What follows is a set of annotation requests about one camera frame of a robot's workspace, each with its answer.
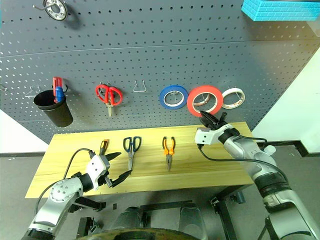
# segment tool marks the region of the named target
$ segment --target gray pegboard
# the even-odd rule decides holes
[[[236,0],[68,1],[68,22],[32,9],[41,2],[1,4],[1,84],[8,94],[0,92],[0,105],[47,143],[56,133],[198,124],[186,106],[161,107],[160,91],[170,84],[243,89],[246,101],[227,110],[228,121],[253,129],[320,44],[305,22],[253,22]],[[51,89],[52,76],[70,88],[74,122],[65,128],[24,97],[30,86]],[[133,92],[142,79],[147,92]],[[101,81],[124,93],[111,119],[95,98]]]

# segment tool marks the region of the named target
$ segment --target table top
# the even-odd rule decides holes
[[[231,123],[244,136],[252,136],[245,122]],[[252,184],[251,178],[239,162],[214,162],[205,159],[195,144],[195,134],[203,125],[140,128],[112,131],[55,134],[33,177],[26,198],[38,198],[51,183],[61,180],[72,154],[80,148],[89,148],[99,153],[101,141],[109,139],[106,154],[121,152],[110,161],[109,178],[115,180],[128,170],[128,154],[123,148],[123,139],[140,136],[140,149],[134,154],[133,171],[121,184],[114,188],[100,186],[97,191],[88,191],[85,196],[162,191],[183,188],[232,186]],[[162,139],[167,136],[167,146],[171,147],[171,137],[176,146],[172,156],[171,171],[168,172]],[[221,143],[205,145],[203,151],[212,158],[231,158]],[[76,172],[84,174],[90,157],[81,151],[74,157],[67,177]]]

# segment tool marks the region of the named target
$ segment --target orange pliers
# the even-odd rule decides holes
[[[167,148],[167,137],[164,136],[162,139],[162,147],[164,150],[164,155],[166,156],[166,164],[168,166],[168,172],[170,172],[171,169],[171,164],[172,164],[172,155],[175,154],[174,149],[176,146],[176,140],[175,138],[172,136],[171,137],[171,148],[170,150],[168,150]]]

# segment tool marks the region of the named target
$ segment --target white wall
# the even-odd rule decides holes
[[[0,153],[45,152],[48,144],[0,110]]]
[[[320,48],[252,133],[301,140],[309,153],[320,152]]]

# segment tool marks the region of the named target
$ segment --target pen holder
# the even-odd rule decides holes
[[[46,90],[36,95],[33,102],[50,118],[54,125],[63,128],[69,126],[74,120],[66,100],[64,97],[62,101],[55,103],[54,91]]]

